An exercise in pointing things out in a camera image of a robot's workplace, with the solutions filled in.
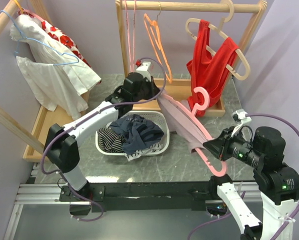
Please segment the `pink wire hanger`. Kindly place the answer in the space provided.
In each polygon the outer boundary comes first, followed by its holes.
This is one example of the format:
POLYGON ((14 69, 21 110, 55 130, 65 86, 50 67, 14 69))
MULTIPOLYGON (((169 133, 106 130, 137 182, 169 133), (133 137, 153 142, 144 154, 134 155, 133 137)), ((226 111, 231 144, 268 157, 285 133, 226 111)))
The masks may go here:
POLYGON ((128 3, 126 0, 124 2, 124 9, 125 9, 125 22, 126 22, 126 30, 127 30, 127 47, 128 47, 128 59, 129 59, 129 70, 131 72, 134 71, 134 66, 132 66, 133 60, 133 23, 132 26, 130 25, 129 21, 129 10, 128 10, 128 3))
POLYGON ((132 66, 134 67, 135 62, 135 33, 136 33, 136 7, 137 7, 137 0, 134 0, 134 8, 133 8, 133 31, 132 31, 132 66))

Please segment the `orange plastic hanger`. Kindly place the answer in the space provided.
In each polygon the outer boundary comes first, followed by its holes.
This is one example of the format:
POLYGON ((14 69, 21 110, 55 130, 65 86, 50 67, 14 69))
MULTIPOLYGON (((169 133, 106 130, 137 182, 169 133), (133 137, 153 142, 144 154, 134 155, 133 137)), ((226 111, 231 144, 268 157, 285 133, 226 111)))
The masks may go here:
POLYGON ((173 73, 171 67, 169 65, 167 56, 164 51, 164 47, 161 39, 160 27, 158 24, 158 17, 161 14, 162 6, 161 3, 158 2, 159 13, 156 16, 156 20, 150 19, 150 17, 145 13, 143 16, 143 22, 146 29, 146 32, 149 37, 149 41, 151 43, 152 49, 156 56, 157 61, 163 66, 166 66, 166 70, 164 71, 164 76, 167 81, 171 84, 173 82, 173 73))

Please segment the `navy blue tank top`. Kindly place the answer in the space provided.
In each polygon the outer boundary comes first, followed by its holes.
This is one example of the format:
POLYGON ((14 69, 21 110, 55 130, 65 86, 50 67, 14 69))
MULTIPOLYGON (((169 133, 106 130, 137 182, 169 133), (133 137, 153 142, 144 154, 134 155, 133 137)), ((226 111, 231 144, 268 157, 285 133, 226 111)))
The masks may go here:
POLYGON ((124 137, 122 150, 128 155, 148 149, 159 143, 164 136, 163 130, 158 125, 138 114, 126 115, 113 121, 109 128, 124 137))

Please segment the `mauve tank top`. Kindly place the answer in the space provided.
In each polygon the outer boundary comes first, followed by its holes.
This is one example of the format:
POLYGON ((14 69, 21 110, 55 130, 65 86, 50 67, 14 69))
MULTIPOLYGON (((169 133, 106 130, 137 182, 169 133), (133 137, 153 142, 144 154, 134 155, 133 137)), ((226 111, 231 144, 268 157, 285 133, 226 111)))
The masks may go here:
POLYGON ((187 141, 190 152, 203 149, 203 143, 212 139, 207 129, 192 115, 188 106, 164 93, 157 97, 157 102, 169 130, 187 141))

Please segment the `pink plastic hanger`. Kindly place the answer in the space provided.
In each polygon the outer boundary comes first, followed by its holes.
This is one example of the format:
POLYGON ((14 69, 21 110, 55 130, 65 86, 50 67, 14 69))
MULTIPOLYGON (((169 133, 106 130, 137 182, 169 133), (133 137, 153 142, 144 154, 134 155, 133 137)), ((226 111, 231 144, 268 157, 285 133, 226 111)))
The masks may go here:
POLYGON ((196 151, 214 176, 222 177, 227 172, 227 164, 222 161, 221 170, 216 170, 208 160, 208 157, 203 153, 203 143, 213 138, 196 118, 198 111, 204 111, 209 106, 210 96, 203 87, 195 87, 194 92, 203 97, 203 104, 195 103, 192 109, 166 93, 162 93, 157 98, 157 102, 166 119, 169 130, 176 132, 187 141, 189 151, 196 151))

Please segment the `black striped tank top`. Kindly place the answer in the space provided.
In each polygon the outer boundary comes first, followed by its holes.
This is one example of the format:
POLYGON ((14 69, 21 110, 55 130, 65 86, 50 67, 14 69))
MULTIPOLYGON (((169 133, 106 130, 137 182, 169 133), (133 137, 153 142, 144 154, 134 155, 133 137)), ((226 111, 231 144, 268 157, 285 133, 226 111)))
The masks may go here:
POLYGON ((123 153, 123 144, 126 142, 121 134, 109 128, 100 128, 97 131, 98 145, 106 153, 123 153))

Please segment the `white striped tank top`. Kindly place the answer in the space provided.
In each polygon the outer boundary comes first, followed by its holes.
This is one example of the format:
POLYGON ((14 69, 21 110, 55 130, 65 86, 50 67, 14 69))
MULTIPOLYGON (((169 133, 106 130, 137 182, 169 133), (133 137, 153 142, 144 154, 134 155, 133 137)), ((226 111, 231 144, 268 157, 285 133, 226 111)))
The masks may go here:
POLYGON ((138 159, 142 156, 152 154, 152 153, 157 153, 161 149, 162 149, 162 145, 160 143, 155 143, 155 144, 151 145, 149 148, 146 148, 146 149, 143 149, 143 150, 136 150, 132 154, 125 153, 124 156, 130 162, 130 161, 138 159))

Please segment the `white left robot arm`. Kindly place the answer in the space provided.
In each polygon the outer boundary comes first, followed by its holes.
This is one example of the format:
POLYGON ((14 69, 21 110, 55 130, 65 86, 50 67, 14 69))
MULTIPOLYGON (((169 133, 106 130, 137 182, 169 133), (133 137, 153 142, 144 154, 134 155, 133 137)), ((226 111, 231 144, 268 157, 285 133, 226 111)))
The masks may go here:
POLYGON ((90 194, 89 182, 79 167, 81 144, 101 127, 130 112, 134 105, 154 100, 159 92, 150 72, 137 70, 91 112, 64 126, 55 123, 49 128, 42 159, 57 166, 76 200, 84 201, 90 194))

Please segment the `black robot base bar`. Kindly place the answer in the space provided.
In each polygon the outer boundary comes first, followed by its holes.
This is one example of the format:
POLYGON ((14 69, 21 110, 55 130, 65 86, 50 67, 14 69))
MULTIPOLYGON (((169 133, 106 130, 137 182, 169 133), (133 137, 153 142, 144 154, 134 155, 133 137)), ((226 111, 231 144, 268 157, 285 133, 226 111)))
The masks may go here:
POLYGON ((92 199, 104 211, 173 210, 205 211, 206 201, 220 200, 217 186, 233 183, 226 174, 208 181, 91 183, 92 199))

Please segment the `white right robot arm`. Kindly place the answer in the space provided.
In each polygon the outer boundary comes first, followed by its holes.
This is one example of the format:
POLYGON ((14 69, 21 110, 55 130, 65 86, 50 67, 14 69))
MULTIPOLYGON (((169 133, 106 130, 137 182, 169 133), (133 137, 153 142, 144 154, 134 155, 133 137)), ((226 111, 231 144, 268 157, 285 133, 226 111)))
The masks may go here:
POLYGON ((283 162, 286 141, 275 128, 258 127, 248 142, 234 127, 226 128, 219 137, 203 143, 215 158, 222 162, 235 158, 253 168, 263 206, 259 220, 237 193, 231 178, 212 176, 208 193, 222 199, 234 217, 242 240, 269 240, 284 223, 292 223, 290 212, 299 202, 299 174, 283 162))

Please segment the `red tank top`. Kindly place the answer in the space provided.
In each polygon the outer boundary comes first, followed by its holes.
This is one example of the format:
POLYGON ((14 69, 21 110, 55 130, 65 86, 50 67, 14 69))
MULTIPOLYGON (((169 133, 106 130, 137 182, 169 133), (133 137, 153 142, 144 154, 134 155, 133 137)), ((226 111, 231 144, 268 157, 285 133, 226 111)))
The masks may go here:
POLYGON ((191 96, 187 98, 189 108, 195 104, 203 105, 205 100, 201 93, 195 93, 196 87, 203 87, 209 94, 209 107, 214 106, 221 98, 229 70, 236 60, 238 45, 227 37, 215 55, 207 50, 210 45, 209 22, 200 20, 197 39, 194 45, 193 59, 187 64, 187 70, 191 76, 191 96))

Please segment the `wooden clothes rack centre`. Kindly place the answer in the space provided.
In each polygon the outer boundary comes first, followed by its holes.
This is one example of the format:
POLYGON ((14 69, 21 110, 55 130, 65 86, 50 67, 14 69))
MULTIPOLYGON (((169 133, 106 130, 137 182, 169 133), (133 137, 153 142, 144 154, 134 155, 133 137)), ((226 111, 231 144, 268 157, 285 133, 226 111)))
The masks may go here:
MULTIPOLYGON (((224 20, 221 20, 221 23, 229 22, 234 13, 244 13, 252 14, 249 23, 244 31, 244 34, 241 37, 239 42, 239 49, 242 52, 240 56, 240 61, 245 67, 245 75, 241 76, 237 72, 233 73, 232 76, 237 80, 243 81, 249 76, 251 69, 247 60, 243 60, 243 52, 245 51, 248 43, 250 42, 252 36, 254 35, 257 26, 260 23, 266 9, 267 1, 259 0, 258 4, 234 4, 231 0, 221 0, 220 3, 195 3, 195 2, 160 2, 160 1, 135 1, 128 0, 116 0, 116 14, 117 14, 117 23, 119 29, 119 38, 120 38, 120 47, 122 54, 122 62, 125 76, 128 75, 130 70, 130 65, 128 60, 131 60, 132 57, 128 57, 127 44, 126 44, 126 33, 125 33, 125 23, 123 10, 133 10, 135 7, 136 10, 148 10, 148 11, 178 11, 178 12, 212 12, 212 13, 229 13, 228 17, 225 17, 224 20)), ((190 79, 175 79, 172 83, 167 84, 167 92, 171 94, 176 100, 185 100, 185 97, 191 93, 190 79)), ((158 102, 155 100, 143 103, 139 105, 134 105, 133 111, 158 111, 161 109, 158 105, 158 102)), ((225 104, 223 97, 221 96, 220 100, 213 106, 208 108, 205 111, 206 117, 223 117, 226 113, 225 104)))

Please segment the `wooden clothes rack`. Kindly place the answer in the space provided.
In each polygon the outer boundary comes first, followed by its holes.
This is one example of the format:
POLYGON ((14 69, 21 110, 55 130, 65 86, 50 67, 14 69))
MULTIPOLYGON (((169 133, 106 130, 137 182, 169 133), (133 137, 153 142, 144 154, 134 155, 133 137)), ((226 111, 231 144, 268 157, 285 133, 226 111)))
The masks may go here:
MULTIPOLYGON (((178 11, 178 12, 212 12, 212 13, 229 13, 228 17, 225 17, 224 20, 221 20, 221 23, 229 22, 234 13, 244 13, 252 14, 249 23, 244 31, 244 34, 241 37, 239 42, 239 49, 242 52, 240 56, 240 61, 245 67, 245 75, 241 76, 237 72, 233 73, 232 76, 237 80, 243 81, 249 76, 251 69, 247 60, 243 60, 243 52, 245 51, 248 43, 250 42, 252 36, 254 35, 257 26, 260 23, 266 9, 267 1, 259 0, 258 4, 234 4, 231 0, 221 0, 220 3, 195 3, 195 2, 160 2, 160 1, 135 1, 128 0, 116 0, 116 14, 117 14, 117 23, 119 29, 119 38, 120 38, 120 47, 122 54, 122 62, 125 76, 128 75, 130 70, 130 65, 128 60, 131 60, 132 57, 128 57, 127 44, 126 44, 126 33, 125 33, 125 23, 123 10, 133 10, 135 7, 136 10, 148 10, 148 11, 178 11)), ((185 97, 191 93, 190 79, 175 79, 172 83, 167 84, 167 92, 171 94, 176 100, 185 100, 185 97)), ((161 109, 158 105, 158 102, 155 100, 143 103, 139 105, 134 105, 133 111, 158 111, 161 109)), ((208 108, 205 111, 206 117, 223 117, 226 113, 225 104, 223 97, 221 96, 220 100, 213 106, 208 108)))
MULTIPOLYGON (((25 81, 14 56, 16 42, 11 40, 8 22, 0 34, 0 107, 21 127, 45 143, 51 125, 64 125, 72 118, 58 106, 55 111, 42 107, 25 81)), ((41 153, 0 123, 0 161, 24 159, 38 163, 41 153)))

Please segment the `white dress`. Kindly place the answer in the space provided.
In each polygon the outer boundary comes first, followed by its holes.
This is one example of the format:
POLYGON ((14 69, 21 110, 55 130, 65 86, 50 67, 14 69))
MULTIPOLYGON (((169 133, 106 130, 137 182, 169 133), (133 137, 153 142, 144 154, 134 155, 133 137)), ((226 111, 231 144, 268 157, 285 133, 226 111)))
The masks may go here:
POLYGON ((21 14, 10 27, 13 41, 27 43, 34 60, 16 57, 16 62, 36 100, 47 110, 63 108, 73 120, 88 109, 82 95, 101 82, 101 77, 72 51, 51 38, 40 21, 21 14))

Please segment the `red floral white garment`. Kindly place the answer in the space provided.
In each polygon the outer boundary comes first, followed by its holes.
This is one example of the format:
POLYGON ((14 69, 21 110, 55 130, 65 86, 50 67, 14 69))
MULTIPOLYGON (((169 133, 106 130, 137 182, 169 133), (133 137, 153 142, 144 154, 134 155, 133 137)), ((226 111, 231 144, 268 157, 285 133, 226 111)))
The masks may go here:
POLYGON ((51 25, 46 20, 41 21, 41 27, 52 39, 60 42, 64 46, 66 46, 68 49, 71 50, 71 52, 74 55, 76 55, 85 64, 87 64, 89 67, 91 67, 90 64, 86 61, 86 59, 81 55, 81 53, 78 49, 78 46, 75 44, 75 42, 69 36, 67 36, 64 32, 62 32, 59 28, 51 25))

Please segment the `wooden clothes rack left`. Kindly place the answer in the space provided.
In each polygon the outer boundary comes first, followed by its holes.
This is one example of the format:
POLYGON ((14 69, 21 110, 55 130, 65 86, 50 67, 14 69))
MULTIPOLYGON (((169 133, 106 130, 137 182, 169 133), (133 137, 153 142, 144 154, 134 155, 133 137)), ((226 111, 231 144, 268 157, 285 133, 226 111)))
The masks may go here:
MULTIPOLYGON (((42 107, 25 81, 14 56, 16 42, 11 40, 8 22, 0 34, 0 107, 21 127, 45 143, 51 125, 64 125, 72 118, 58 106, 55 111, 42 107)), ((0 123, 0 161, 24 159, 38 163, 41 153, 0 123)))

